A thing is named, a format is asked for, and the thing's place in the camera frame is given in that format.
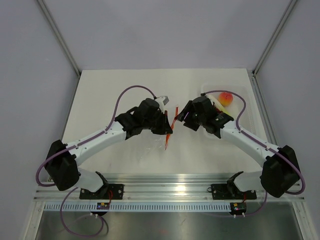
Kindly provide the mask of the aluminium mounting rail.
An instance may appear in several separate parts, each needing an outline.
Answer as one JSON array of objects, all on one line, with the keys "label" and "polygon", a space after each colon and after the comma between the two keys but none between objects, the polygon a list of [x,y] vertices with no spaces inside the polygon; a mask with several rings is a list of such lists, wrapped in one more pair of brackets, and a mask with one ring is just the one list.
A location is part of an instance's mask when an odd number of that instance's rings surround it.
[{"label": "aluminium mounting rail", "polygon": [[[225,183],[234,173],[190,174],[120,174],[105,173],[111,184],[123,184],[123,202],[214,202],[207,188],[213,183]],[[62,202],[69,191],[55,186],[38,186],[34,201]],[[284,194],[280,198],[268,195],[269,202],[304,202],[304,194]]]}]

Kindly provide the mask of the peach fruit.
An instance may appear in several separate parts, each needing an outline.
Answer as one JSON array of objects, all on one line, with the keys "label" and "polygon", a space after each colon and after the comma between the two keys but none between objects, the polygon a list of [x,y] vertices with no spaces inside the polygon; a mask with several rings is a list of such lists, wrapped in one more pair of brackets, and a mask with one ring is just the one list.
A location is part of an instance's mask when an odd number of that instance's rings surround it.
[{"label": "peach fruit", "polygon": [[229,92],[222,92],[218,96],[218,101],[223,107],[228,107],[234,100],[234,97]]}]

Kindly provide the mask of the left aluminium frame post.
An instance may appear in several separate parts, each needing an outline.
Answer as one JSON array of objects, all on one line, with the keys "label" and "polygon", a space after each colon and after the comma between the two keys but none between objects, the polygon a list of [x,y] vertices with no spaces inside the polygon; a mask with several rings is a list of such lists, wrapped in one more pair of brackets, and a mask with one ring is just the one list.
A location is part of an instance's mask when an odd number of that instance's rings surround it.
[{"label": "left aluminium frame post", "polygon": [[63,54],[65,55],[67,61],[69,62],[70,66],[72,67],[75,75],[78,79],[81,78],[82,71],[80,70],[75,58],[73,57],[55,19],[53,14],[50,11],[50,8],[46,4],[45,0],[35,0],[36,5],[38,6],[41,14],[43,15],[45,21],[47,22],[51,32],[53,33],[58,45],[60,46]]}]

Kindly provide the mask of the clear zip top bag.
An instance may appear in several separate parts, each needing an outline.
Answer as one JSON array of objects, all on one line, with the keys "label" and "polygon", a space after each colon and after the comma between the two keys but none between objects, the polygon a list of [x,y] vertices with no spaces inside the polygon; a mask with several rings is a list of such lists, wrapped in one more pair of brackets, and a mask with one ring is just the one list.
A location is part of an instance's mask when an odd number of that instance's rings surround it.
[{"label": "clear zip top bag", "polygon": [[135,158],[139,163],[149,162],[153,158],[158,158],[168,148],[170,134],[157,135],[150,130],[143,130],[142,133],[134,139]]}]

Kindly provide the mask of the aluminium frame post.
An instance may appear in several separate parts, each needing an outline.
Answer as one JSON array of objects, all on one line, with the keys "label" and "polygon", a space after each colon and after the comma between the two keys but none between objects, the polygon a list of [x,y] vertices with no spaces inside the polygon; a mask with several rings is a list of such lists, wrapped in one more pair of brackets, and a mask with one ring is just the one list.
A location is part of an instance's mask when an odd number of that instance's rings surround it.
[{"label": "aluminium frame post", "polygon": [[278,39],[280,38],[282,32],[284,31],[287,23],[289,22],[299,2],[300,0],[290,0],[288,5],[286,6],[265,48],[263,49],[262,54],[260,55],[255,67],[252,70],[252,75],[255,78],[258,76],[258,73],[260,72],[268,56],[272,52],[274,46],[276,45]]},{"label": "aluminium frame post", "polygon": [[36,5],[38,6],[41,14],[43,15],[45,21],[47,22],[51,32],[53,33],[58,45],[60,46],[63,54],[65,55],[67,61],[69,62],[70,66],[72,67],[75,75],[78,79],[81,78],[82,71],[80,70],[75,58],[73,57],[55,19],[53,14],[50,11],[50,8],[46,4],[45,0],[35,0]]}]

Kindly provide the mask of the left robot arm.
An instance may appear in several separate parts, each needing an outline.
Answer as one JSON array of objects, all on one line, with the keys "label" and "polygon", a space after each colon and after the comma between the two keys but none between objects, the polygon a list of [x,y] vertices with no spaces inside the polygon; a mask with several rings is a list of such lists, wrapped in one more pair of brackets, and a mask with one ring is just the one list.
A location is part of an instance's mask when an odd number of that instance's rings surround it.
[{"label": "left robot arm", "polygon": [[110,127],[70,143],[61,140],[50,146],[44,168],[59,191],[81,188],[97,199],[103,199],[110,190],[106,178],[98,171],[80,168],[86,160],[107,147],[128,140],[149,130],[155,135],[172,134],[165,105],[167,96],[146,98],[139,106],[118,115]]}]

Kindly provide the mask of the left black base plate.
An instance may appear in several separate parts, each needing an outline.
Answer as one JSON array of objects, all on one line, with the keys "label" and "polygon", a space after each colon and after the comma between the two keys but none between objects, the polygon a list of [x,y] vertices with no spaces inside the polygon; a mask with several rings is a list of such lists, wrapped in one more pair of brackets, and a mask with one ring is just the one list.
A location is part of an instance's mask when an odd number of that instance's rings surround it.
[{"label": "left black base plate", "polygon": [[124,194],[123,184],[109,183],[108,186],[103,186],[96,192],[91,192],[82,188],[79,198],[81,200],[122,200]]}]

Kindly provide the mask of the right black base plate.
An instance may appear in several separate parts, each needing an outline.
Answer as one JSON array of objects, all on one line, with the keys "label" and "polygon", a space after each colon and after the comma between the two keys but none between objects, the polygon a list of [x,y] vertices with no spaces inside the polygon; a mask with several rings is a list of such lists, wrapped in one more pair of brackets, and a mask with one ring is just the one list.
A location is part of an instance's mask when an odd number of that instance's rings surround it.
[{"label": "right black base plate", "polygon": [[207,192],[211,193],[213,200],[256,200],[255,191],[242,192],[233,185],[227,183],[214,183],[207,188]]}]

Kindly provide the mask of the white plastic basket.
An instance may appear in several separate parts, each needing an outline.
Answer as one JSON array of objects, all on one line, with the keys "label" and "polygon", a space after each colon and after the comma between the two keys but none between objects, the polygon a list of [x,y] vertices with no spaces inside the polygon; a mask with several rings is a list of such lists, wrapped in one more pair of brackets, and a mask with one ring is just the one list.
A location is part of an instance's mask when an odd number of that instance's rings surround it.
[{"label": "white plastic basket", "polygon": [[[246,102],[246,107],[244,112],[239,118],[239,125],[244,127],[247,131],[250,131],[253,134],[256,134],[256,120],[253,116],[253,111],[251,108],[250,98],[247,89],[244,86],[241,85],[231,85],[231,84],[213,84],[213,83],[203,83],[200,87],[201,93],[206,93],[209,91],[216,91],[221,90],[221,92],[212,92],[207,95],[213,95],[215,98],[218,98],[219,94],[222,92],[233,92],[238,95],[240,95],[244,101]],[[226,107],[227,111],[229,112],[229,115],[234,118],[234,120],[237,119],[239,116],[239,113],[243,110],[244,103],[243,101],[233,95],[233,102],[230,106]]]}]

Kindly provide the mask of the right aluminium frame post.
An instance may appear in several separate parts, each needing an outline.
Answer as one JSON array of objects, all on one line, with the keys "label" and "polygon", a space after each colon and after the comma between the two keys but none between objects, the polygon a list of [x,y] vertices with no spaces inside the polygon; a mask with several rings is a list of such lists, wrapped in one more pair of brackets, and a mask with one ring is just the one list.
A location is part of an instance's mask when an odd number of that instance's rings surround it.
[{"label": "right aluminium frame post", "polygon": [[263,49],[262,54],[260,55],[255,67],[252,70],[252,75],[255,78],[258,76],[258,73],[260,72],[268,56],[272,52],[274,46],[276,45],[278,39],[280,38],[282,32],[284,31],[287,23],[289,22],[299,2],[300,0],[290,0],[288,5],[286,6],[265,48]]}]

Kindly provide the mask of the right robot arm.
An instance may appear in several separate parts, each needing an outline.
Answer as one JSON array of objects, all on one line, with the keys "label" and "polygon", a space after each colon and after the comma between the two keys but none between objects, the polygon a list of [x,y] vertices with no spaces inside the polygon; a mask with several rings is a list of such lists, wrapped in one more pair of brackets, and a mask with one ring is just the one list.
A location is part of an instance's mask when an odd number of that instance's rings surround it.
[{"label": "right robot arm", "polygon": [[254,190],[264,190],[279,198],[289,194],[289,189],[302,179],[291,147],[279,147],[245,131],[233,117],[219,110],[204,95],[188,101],[176,120],[194,131],[203,127],[207,133],[238,147],[261,166],[261,171],[240,171],[228,179],[226,190],[232,198]]}]

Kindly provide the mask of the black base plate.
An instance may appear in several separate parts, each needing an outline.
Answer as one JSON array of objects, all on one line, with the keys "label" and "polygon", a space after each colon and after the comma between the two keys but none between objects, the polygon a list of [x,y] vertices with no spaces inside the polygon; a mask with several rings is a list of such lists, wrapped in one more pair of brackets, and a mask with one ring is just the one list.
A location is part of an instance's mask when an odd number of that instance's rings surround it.
[{"label": "black base plate", "polygon": [[122,200],[124,194],[123,184],[109,183],[108,186],[103,186],[96,192],[91,192],[82,188],[79,198],[81,200]]},{"label": "black base plate", "polygon": [[213,200],[256,200],[255,191],[242,192],[233,185],[227,183],[214,183],[207,188],[207,192],[211,193]]}]

